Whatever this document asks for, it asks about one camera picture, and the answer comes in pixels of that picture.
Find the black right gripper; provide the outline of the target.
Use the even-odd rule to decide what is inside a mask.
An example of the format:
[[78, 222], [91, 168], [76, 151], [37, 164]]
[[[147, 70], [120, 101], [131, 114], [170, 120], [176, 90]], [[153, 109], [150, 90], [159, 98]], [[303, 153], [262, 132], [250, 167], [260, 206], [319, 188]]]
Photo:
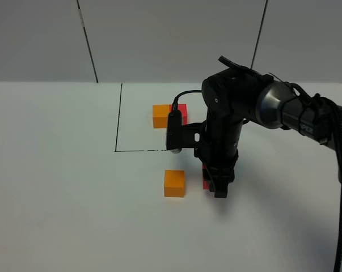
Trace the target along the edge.
[[210, 153], [202, 162], [202, 175], [205, 183], [214, 183], [215, 198], [226, 198], [228, 185], [235, 179], [242, 126], [242, 118], [209, 118], [205, 121], [202, 137], [209, 144]]

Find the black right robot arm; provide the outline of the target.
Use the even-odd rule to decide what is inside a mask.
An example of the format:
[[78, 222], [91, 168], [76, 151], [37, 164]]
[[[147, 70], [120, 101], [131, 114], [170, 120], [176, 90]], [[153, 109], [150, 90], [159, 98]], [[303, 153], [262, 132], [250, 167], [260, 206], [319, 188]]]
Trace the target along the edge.
[[253, 122], [267, 129], [295, 130], [342, 158], [342, 106], [320, 95], [310, 96], [295, 83], [281, 82], [219, 58], [226, 70], [205, 79], [201, 86], [207, 107], [200, 138], [209, 190], [225, 198], [234, 181], [242, 126]]

